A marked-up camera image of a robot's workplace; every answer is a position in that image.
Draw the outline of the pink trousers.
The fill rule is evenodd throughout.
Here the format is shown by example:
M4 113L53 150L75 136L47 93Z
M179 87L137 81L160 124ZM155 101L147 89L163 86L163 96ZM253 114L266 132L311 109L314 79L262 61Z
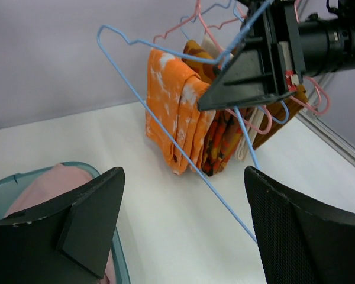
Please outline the pink trousers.
M92 176L88 172L58 163L27 186L8 208L5 216L47 202L91 180Z

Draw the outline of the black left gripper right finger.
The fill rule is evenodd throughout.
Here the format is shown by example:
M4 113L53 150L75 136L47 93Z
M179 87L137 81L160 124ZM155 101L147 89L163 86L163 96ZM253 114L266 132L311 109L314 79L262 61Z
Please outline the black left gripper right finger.
M355 283L355 213L253 166L244 184L267 283Z

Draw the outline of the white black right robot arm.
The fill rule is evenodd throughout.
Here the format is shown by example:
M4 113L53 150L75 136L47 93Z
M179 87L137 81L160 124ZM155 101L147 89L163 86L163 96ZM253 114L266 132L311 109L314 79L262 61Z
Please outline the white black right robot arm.
M355 69L355 1L298 22L294 1L248 1L229 45L233 58L198 101L200 111L269 105L292 96L305 76Z

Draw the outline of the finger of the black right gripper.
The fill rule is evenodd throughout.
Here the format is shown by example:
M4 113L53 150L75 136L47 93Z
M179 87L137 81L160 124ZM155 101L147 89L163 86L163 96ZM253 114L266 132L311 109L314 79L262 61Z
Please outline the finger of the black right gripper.
M225 65L198 101L200 111L248 108L282 101L295 92L266 92L262 83L253 80L261 74L256 52L239 51Z

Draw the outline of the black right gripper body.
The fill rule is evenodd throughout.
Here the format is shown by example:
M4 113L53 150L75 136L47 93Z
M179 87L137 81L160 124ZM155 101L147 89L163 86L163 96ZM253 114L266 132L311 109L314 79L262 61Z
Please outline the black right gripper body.
M295 92L305 71L300 44L295 1L269 1L269 6L251 22L262 1L240 1L248 12L242 28L250 30L239 51L254 51L261 74L253 80L262 83L266 92Z

